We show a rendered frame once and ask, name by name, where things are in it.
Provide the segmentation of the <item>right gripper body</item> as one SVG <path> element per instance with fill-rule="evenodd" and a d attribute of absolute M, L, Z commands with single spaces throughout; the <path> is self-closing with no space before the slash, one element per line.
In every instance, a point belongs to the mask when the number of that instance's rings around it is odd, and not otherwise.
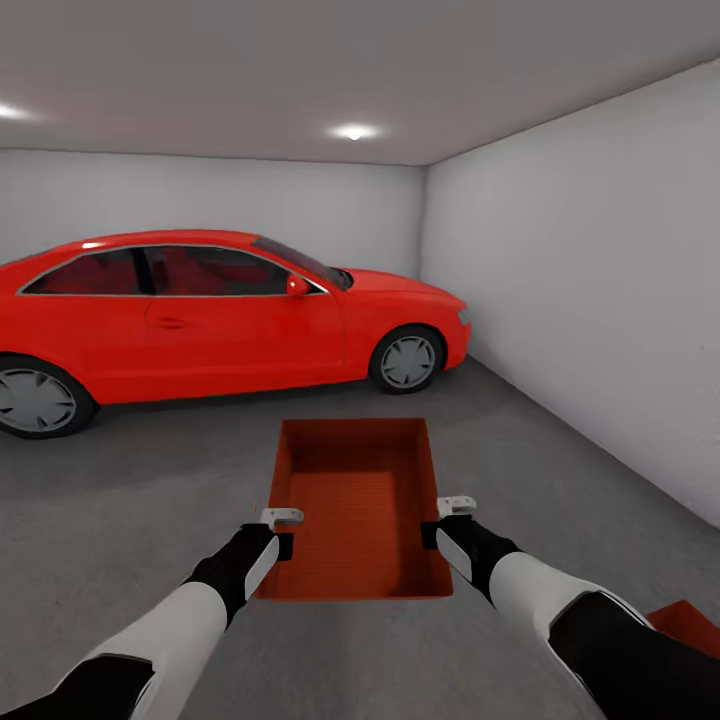
<path fill-rule="evenodd" d="M 436 532 L 439 526 L 444 525 L 444 522 L 448 522 L 448 520 L 443 519 L 442 521 L 422 522 L 422 524 L 420 524 L 422 544 L 425 549 L 438 549 L 438 544 L 436 542 Z"/>

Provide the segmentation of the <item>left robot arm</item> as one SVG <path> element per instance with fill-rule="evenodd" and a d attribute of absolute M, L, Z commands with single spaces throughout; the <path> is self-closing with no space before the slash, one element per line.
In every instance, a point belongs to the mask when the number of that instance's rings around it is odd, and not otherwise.
<path fill-rule="evenodd" d="M 0 720 L 177 720 L 207 661 L 276 561 L 290 561 L 297 508 L 266 508 L 162 603 L 93 649 L 52 690 Z"/>

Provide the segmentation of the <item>storage box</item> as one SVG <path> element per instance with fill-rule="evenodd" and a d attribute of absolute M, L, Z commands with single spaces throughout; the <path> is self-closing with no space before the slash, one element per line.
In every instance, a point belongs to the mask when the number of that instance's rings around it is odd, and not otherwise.
<path fill-rule="evenodd" d="M 425 600 L 454 594 L 450 565 L 422 544 L 439 498 L 425 418 L 285 419 L 268 508 L 297 508 L 290 561 L 265 601 Z"/>
<path fill-rule="evenodd" d="M 720 630 L 685 599 L 644 617 L 656 630 L 720 661 Z"/>

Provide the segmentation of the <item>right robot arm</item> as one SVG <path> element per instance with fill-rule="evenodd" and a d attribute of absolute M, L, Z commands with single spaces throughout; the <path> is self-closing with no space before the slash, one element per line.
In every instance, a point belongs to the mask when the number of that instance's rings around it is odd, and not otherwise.
<path fill-rule="evenodd" d="M 439 497 L 438 549 L 525 642 L 585 720 L 720 720 L 720 661 L 656 630 L 624 599 L 539 561 Z"/>

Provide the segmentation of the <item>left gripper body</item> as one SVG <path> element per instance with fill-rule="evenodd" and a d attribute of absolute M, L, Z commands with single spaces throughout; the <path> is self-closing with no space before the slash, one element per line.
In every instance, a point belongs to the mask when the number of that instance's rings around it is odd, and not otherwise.
<path fill-rule="evenodd" d="M 294 534 L 277 534 L 279 538 L 278 561 L 290 561 L 293 554 Z"/>

